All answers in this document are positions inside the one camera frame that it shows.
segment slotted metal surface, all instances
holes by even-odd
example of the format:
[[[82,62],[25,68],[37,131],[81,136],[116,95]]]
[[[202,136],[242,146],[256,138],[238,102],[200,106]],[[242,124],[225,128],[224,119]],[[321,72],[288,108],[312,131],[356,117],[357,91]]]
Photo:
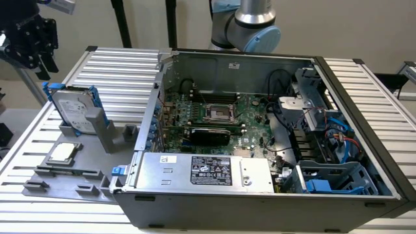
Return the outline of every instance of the slotted metal surface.
[[[416,120],[365,65],[325,59],[370,128],[416,187]]]
[[[73,85],[94,84],[100,91],[104,109],[109,119],[117,124],[140,125],[141,108],[145,105],[148,82],[138,66],[154,69],[156,50],[98,48],[85,53],[64,82]],[[333,65],[342,67],[344,60],[333,60]],[[380,117],[368,112],[368,117]],[[397,113],[382,114],[400,118]],[[142,234],[182,233],[178,230],[138,230],[129,224],[126,216],[117,205],[94,202],[22,196],[22,183],[33,175],[33,168],[42,161],[52,144],[60,136],[60,116],[48,103],[30,123],[21,138],[0,162],[0,233],[88,233],[88,234]],[[350,233],[353,234],[413,234],[416,233],[416,211],[396,219],[376,219]],[[241,233],[222,231],[188,231],[188,233]]]

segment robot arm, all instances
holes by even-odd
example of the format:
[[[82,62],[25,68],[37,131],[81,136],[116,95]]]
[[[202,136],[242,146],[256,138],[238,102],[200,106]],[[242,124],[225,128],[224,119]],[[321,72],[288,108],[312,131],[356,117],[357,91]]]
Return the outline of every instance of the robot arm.
[[[49,80],[48,71],[58,71],[52,58],[56,21],[41,18],[36,2],[48,4],[50,0],[0,0],[0,59]]]
[[[214,1],[209,49],[270,53],[280,41],[274,19],[270,0]]]

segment power supply label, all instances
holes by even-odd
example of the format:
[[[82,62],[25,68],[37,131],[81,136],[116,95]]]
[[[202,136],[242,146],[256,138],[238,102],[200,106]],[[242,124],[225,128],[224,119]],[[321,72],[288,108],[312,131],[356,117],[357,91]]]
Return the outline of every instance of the power supply label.
[[[229,157],[192,157],[190,183],[198,185],[233,185]]]

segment gray platform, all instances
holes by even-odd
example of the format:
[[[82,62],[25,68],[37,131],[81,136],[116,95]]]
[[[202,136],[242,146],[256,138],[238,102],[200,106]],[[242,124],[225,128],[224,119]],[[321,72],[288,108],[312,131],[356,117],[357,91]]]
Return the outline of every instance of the gray platform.
[[[42,163],[34,169],[36,174],[24,184],[33,186],[42,181],[46,187],[28,187],[22,194],[114,203],[108,190],[110,170],[118,165],[130,163],[134,146],[134,142],[124,142],[121,130],[116,128],[113,139],[116,151],[110,154],[105,153],[96,135],[82,134],[78,137],[61,135]],[[61,142],[81,144],[81,150],[70,158],[72,166],[50,161],[50,153]]]

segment side panel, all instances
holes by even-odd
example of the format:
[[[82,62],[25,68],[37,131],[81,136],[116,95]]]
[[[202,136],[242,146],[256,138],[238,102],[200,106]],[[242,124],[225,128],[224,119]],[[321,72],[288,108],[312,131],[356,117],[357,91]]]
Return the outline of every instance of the side panel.
[[[369,150],[372,151],[380,166],[382,168],[382,171],[385,172],[386,176],[389,177],[389,180],[400,194],[400,196],[404,198],[404,200],[408,200],[409,203],[405,204],[400,209],[390,212],[385,215],[385,217],[397,217],[406,211],[412,210],[416,206],[416,190],[409,183],[406,176],[404,175],[396,161],[393,160],[388,150],[386,146],[382,144],[380,140],[380,136],[377,136],[373,128],[370,127],[361,111],[357,105],[354,104],[352,100],[352,96],[356,94],[350,90],[345,90],[341,80],[348,79],[348,72],[337,72],[337,76],[334,72],[332,71],[326,61],[324,58],[317,57],[316,62],[318,64],[318,67],[322,69],[322,73],[326,77],[326,81],[329,85],[328,89],[330,89],[336,94],[336,99],[338,100],[340,105],[345,108],[345,112],[349,115],[353,125],[356,126],[356,132],[358,132],[364,138],[364,141],[369,147]],[[365,80],[364,78],[366,76],[362,76],[362,74],[356,73],[356,76],[352,78],[358,77],[361,82],[365,82],[366,85],[372,84],[370,80]],[[366,91],[365,92],[365,98],[369,98],[368,95],[372,94],[374,91]],[[378,95],[378,101],[376,104],[380,104],[380,102],[385,101],[384,94],[380,93]],[[392,109],[393,112],[397,114],[400,113],[396,109]]]
[[[397,202],[332,198],[257,198],[114,194],[138,228],[348,232]]]

